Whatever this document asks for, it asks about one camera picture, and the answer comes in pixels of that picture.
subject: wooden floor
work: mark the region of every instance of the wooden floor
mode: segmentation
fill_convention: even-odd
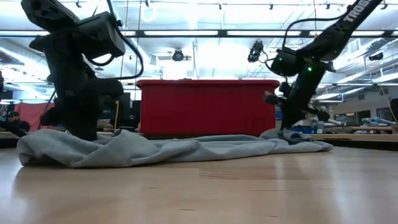
[[[1,224],[388,224],[398,153],[336,148],[128,169],[22,168],[0,151]]]

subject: blue object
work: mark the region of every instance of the blue object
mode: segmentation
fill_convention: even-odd
[[[318,131],[318,128],[316,128],[316,127],[296,126],[296,127],[291,127],[289,130],[300,132],[300,133],[303,133],[303,134],[316,134],[317,131]]]
[[[280,108],[277,106],[275,111],[276,111],[276,120],[280,121],[282,119],[282,117],[283,117],[283,114],[282,114]]]

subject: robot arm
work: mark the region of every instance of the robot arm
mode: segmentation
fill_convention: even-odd
[[[42,125],[61,124],[74,136],[96,139],[97,120],[102,104],[116,101],[123,94],[117,79],[102,79],[83,60],[110,54],[111,59],[125,53],[114,15],[108,12],[79,20],[57,0],[22,0],[28,19],[50,34],[37,36],[29,47],[45,54],[54,83],[55,106],[40,120]]]
[[[330,65],[325,63],[336,59],[348,43],[351,35],[359,25],[375,10],[382,0],[356,0],[333,25],[326,28],[312,43],[293,50],[287,47],[278,50],[271,69],[284,77],[298,74],[290,86],[282,83],[280,91],[283,97],[265,96],[265,101],[279,105],[282,113],[281,129],[290,128],[297,121],[305,119],[307,113],[318,115],[320,120],[327,121],[329,115],[309,106],[317,86]]]

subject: security camera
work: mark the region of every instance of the security camera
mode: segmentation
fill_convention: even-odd
[[[262,44],[262,41],[256,40],[256,42],[253,44],[253,47],[250,49],[248,62],[250,63],[258,62],[260,55],[263,51],[264,51],[264,45]]]
[[[180,62],[184,59],[184,54],[182,53],[181,49],[175,49],[173,57],[173,61]]]
[[[383,52],[381,52],[381,53],[378,53],[378,54],[376,54],[376,55],[370,56],[370,57],[369,57],[369,60],[370,60],[370,61],[375,61],[375,60],[381,60],[381,59],[383,59],[383,58],[384,58],[384,54],[383,54]]]

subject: person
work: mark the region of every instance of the person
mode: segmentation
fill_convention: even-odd
[[[8,114],[7,121],[8,121],[8,123],[18,127],[19,129],[21,129],[25,132],[29,132],[29,130],[30,130],[30,124],[26,121],[21,121],[19,119],[19,113],[16,111],[11,111]]]

